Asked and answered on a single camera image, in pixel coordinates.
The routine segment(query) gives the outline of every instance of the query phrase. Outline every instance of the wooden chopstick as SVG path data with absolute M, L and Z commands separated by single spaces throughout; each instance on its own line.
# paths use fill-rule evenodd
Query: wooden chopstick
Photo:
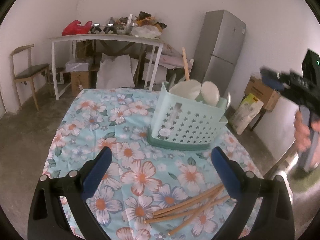
M 177 233 L 178 231 L 180 231 L 182 228 L 184 228 L 186 225 L 188 225 L 193 219 L 195 219 L 201 212 L 208 209 L 212 205 L 212 203 L 214 202 L 214 199 L 217 197 L 217 195 L 219 195 L 223 190 L 224 190 L 224 187 L 221 190 L 219 190 L 217 193 L 215 193 L 212 197 L 210 197 L 208 202 L 205 205 L 203 205 L 202 207 L 200 207 L 199 209 L 197 209 L 191 215 L 191 217 L 189 217 L 186 221 L 184 221 L 181 225 L 179 225 L 175 229 L 168 232 L 168 236 L 172 236 L 175 233 Z
M 212 206 L 215 206 L 215 205 L 219 205 L 219 204 L 222 204 L 224 203 L 225 201 L 227 201 L 228 199 L 230 198 L 229 195 L 225 195 L 224 197 L 222 198 L 219 198 L 215 201 L 213 201 L 210 205 L 210 207 Z M 157 222 L 163 222 L 163 221 L 167 221 L 167 220 L 172 220 L 172 219 L 176 219 L 176 218 L 179 218 L 179 217 L 184 217 L 184 216 L 188 216 L 188 215 L 191 215 L 193 214 L 194 212 L 196 212 L 197 209 L 191 209 L 187 212 L 183 212 L 183 213 L 179 213 L 179 214 L 176 214 L 176 215 L 173 215 L 173 216 L 169 216 L 169 217 L 160 217 L 160 218 L 152 218 L 152 219 L 146 219 L 144 221 L 145 224 L 150 224 L 150 223 L 157 223 Z
M 157 211 L 153 212 L 153 216 L 156 217 L 157 215 L 160 215 L 160 214 L 163 214 L 163 213 L 172 214 L 172 213 L 176 212 L 176 211 L 173 211 L 173 210 L 176 210 L 177 208 L 180 208 L 182 206 L 184 206 L 184 208 L 192 206 L 193 204 L 196 204 L 196 203 L 208 198 L 212 194 L 212 192 L 214 192 L 216 189 L 218 189 L 219 187 L 222 187 L 222 186 L 223 186 L 222 183 L 220 183 L 220 184 L 218 184 L 218 185 L 206 190 L 205 192 L 199 194 L 198 196 L 190 198 L 187 201 L 184 201 L 182 203 L 176 204 L 176 205 L 174 205 L 172 207 L 168 207 L 168 208 L 164 208 L 164 209 L 161 209 L 161 210 L 157 210 Z
M 188 81 L 190 80 L 190 76 L 189 76 L 187 54 L 184 47 L 182 47 L 182 56 L 183 56 L 183 64 L 184 64 L 184 75 L 186 76 L 186 81 Z

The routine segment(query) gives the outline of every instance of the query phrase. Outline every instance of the red plastic bag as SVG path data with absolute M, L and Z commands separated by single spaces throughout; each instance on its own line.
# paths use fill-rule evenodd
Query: red plastic bag
M 84 26 L 80 25 L 80 21 L 75 20 L 70 23 L 62 32 L 62 36 L 74 34 L 87 34 L 91 29 L 92 22 L 87 22 Z

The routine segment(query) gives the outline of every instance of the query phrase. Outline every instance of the wooden chair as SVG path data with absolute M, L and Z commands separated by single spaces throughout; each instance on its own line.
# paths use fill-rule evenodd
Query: wooden chair
M 33 100 L 35 101 L 36 108 L 39 111 L 39 106 L 38 106 L 38 102 L 37 102 L 37 99 L 36 99 L 36 90 L 35 90 L 35 84 L 33 82 L 33 78 L 36 75 L 45 72 L 45 75 L 43 74 L 43 76 L 46 76 L 46 81 L 47 81 L 47 83 L 49 85 L 50 95 L 52 95 L 52 89 L 51 89 L 51 85 L 50 85 L 49 64 L 40 64 L 40 65 L 35 65 L 35 66 L 31 65 L 31 48 L 34 47 L 34 46 L 35 46 L 34 44 L 31 44 L 31 45 L 18 47 L 10 54 L 10 56 L 11 56 L 11 70 L 12 70 L 13 81 L 15 83 L 13 90 L 14 90 L 16 98 L 17 98 L 17 100 L 19 102 L 19 106 L 21 107 L 21 102 L 20 102 L 20 98 L 19 98 L 19 94 L 18 94 L 16 83 L 24 82 L 26 84 L 26 82 L 29 81 L 30 85 L 31 85 Z M 26 49 L 28 50 L 28 68 L 26 70 L 22 71 L 21 73 L 19 73 L 18 75 L 15 75 L 15 73 L 14 73 L 14 65 L 13 65 L 13 56 L 15 54 L 18 54 L 18 53 L 26 50 Z

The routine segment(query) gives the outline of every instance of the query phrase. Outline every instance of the gray refrigerator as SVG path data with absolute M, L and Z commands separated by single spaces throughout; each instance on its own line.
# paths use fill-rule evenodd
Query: gray refrigerator
M 207 12 L 190 78 L 211 81 L 223 96 L 244 42 L 246 24 L 226 10 Z

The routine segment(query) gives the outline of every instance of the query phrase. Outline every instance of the blue tablecloth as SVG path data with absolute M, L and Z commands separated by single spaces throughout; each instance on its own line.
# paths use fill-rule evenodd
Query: blue tablecloth
M 112 163 L 87 204 L 111 239 L 212 239 L 235 206 L 234 200 L 202 212 L 174 236 L 167 232 L 188 217 L 144 224 L 153 211 L 180 203 L 221 182 L 211 163 L 211 151 L 172 151 L 147 143 L 147 127 L 157 97 L 157 92 L 146 90 L 82 90 L 57 130 L 43 173 L 50 178 L 64 177 L 108 146 L 113 153 Z M 245 171 L 261 176 L 227 128 L 212 143 L 215 146 Z M 61 202 L 73 233 L 83 237 L 66 198 L 61 197 Z M 243 235 L 250 231 L 259 206 L 257 201 Z

